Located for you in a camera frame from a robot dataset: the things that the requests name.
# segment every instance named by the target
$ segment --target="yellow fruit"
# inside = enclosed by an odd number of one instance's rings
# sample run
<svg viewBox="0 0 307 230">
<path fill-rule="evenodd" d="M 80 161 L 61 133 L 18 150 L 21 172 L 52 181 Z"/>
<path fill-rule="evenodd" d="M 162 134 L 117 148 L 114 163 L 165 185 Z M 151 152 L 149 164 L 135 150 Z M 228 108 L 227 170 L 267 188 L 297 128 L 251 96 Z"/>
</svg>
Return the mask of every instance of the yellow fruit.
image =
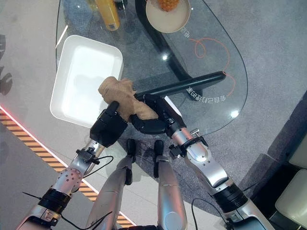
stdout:
<svg viewBox="0 0 307 230">
<path fill-rule="evenodd" d="M 158 0 L 158 3 L 162 10 L 169 12 L 176 8 L 179 3 L 179 0 Z"/>
</svg>

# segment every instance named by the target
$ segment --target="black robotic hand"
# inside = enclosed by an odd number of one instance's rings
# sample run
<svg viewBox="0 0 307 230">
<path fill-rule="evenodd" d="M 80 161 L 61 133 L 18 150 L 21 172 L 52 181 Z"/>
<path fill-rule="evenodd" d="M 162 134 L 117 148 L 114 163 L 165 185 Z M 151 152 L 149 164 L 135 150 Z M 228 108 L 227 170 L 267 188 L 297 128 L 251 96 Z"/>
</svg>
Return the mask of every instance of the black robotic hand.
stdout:
<svg viewBox="0 0 307 230">
<path fill-rule="evenodd" d="M 117 112 L 118 106 L 119 103 L 113 101 L 104 109 L 90 131 L 90 138 L 105 147 L 113 145 L 128 125 Z"/>
<path fill-rule="evenodd" d="M 175 112 L 164 98 L 152 94 L 145 94 L 136 98 L 147 104 L 159 116 L 158 119 L 141 120 L 136 114 L 131 115 L 130 119 L 133 126 L 141 133 L 166 133 L 171 137 L 176 130 L 186 127 L 182 117 Z"/>
</svg>

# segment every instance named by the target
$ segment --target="glass table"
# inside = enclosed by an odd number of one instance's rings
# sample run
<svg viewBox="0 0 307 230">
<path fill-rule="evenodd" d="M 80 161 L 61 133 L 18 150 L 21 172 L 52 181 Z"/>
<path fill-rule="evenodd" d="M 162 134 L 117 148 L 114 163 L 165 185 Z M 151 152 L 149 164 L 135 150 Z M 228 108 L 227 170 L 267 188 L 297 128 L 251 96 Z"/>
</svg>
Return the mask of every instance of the glass table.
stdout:
<svg viewBox="0 0 307 230">
<path fill-rule="evenodd" d="M 65 38 L 80 35 L 117 47 L 123 54 L 122 78 L 132 80 L 137 92 L 220 71 L 225 75 L 223 80 L 168 95 L 189 130 L 198 128 L 202 135 L 219 130 L 244 106 L 247 73 L 237 47 L 208 5 L 203 0 L 190 1 L 190 5 L 187 24 L 177 32 L 164 34 L 149 24 L 146 0 L 129 0 L 124 10 L 118 11 L 120 27 L 116 31 L 106 29 L 93 0 L 61 0 L 57 64 Z M 122 137 L 167 138 L 143 135 L 131 124 Z"/>
</svg>

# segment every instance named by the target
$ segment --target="yellow bottle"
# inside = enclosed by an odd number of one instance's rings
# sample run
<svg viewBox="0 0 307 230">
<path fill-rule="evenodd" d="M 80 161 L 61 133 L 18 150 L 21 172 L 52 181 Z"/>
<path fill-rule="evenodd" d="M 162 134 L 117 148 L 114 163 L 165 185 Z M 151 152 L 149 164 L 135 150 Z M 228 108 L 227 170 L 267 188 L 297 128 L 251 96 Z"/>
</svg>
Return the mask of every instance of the yellow bottle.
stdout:
<svg viewBox="0 0 307 230">
<path fill-rule="evenodd" d="M 114 31 L 119 28 L 120 22 L 116 6 L 113 0 L 95 0 L 102 19 L 108 30 Z"/>
</svg>

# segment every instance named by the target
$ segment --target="crumpled brown towel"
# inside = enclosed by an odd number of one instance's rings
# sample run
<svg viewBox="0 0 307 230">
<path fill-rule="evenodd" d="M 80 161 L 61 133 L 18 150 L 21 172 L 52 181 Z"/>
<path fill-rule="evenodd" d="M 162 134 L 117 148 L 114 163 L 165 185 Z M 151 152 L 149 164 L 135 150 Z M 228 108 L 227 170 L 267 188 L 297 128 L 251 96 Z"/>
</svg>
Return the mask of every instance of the crumpled brown towel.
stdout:
<svg viewBox="0 0 307 230">
<path fill-rule="evenodd" d="M 130 121 L 130 115 L 137 114 L 142 120 L 156 119 L 157 113 L 148 105 L 135 99 L 132 81 L 128 79 L 117 80 L 115 77 L 106 78 L 98 89 L 106 103 L 119 102 L 120 116 Z"/>
</svg>

